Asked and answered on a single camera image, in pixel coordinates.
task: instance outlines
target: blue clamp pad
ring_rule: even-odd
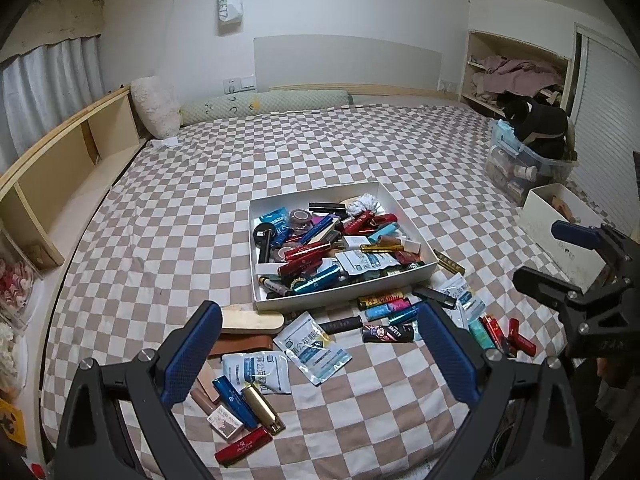
[[[166,368],[160,400],[167,409],[187,398],[221,330],[222,311],[212,302]]]
[[[590,250],[597,249],[602,243],[602,238],[596,228],[569,224],[569,222],[562,220],[556,220],[551,224],[551,234],[556,240]]]
[[[476,370],[426,301],[418,303],[418,332],[442,372],[454,398],[472,408],[480,400]]]

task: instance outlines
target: pink clothing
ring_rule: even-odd
[[[563,83],[562,76],[546,61],[491,56],[481,63],[486,72],[472,78],[478,94],[511,92],[533,97],[543,88]]]

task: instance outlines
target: headboard panel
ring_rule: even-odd
[[[392,41],[301,34],[254,39],[258,91],[305,84],[435,90],[442,54]]]

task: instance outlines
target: white box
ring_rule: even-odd
[[[556,220],[566,221],[550,206],[553,196],[564,200],[582,227],[600,227],[602,224],[602,218],[562,184],[549,184],[529,191],[518,225],[551,256],[572,283],[586,292],[604,267],[604,261],[596,251],[553,237],[551,224]]]
[[[406,270],[394,276],[385,276],[376,280],[355,283],[329,290],[321,290],[310,294],[293,295],[287,298],[267,300],[267,291],[254,279],[254,303],[258,310],[276,310],[290,312],[293,310],[311,310],[320,306],[344,304],[361,296],[369,296],[379,292],[386,292],[402,288],[414,283],[428,280],[436,270],[438,259],[420,231],[406,215],[391,193],[379,182],[363,182],[360,184],[345,184],[343,186],[329,186],[308,191],[296,191],[276,196],[258,198],[249,202],[249,244],[252,276],[255,274],[255,264],[258,261],[258,248],[255,246],[253,232],[260,223],[260,216],[281,207],[288,211],[293,209],[308,209],[309,202],[342,202],[350,198],[371,193],[378,198],[381,208],[378,214],[393,213],[398,217],[400,230],[411,240],[421,244],[420,257],[425,265],[418,269]]]

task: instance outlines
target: fluffy pillow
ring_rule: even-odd
[[[158,76],[131,82],[131,97],[146,129],[157,139],[175,137],[180,129],[180,105]]]

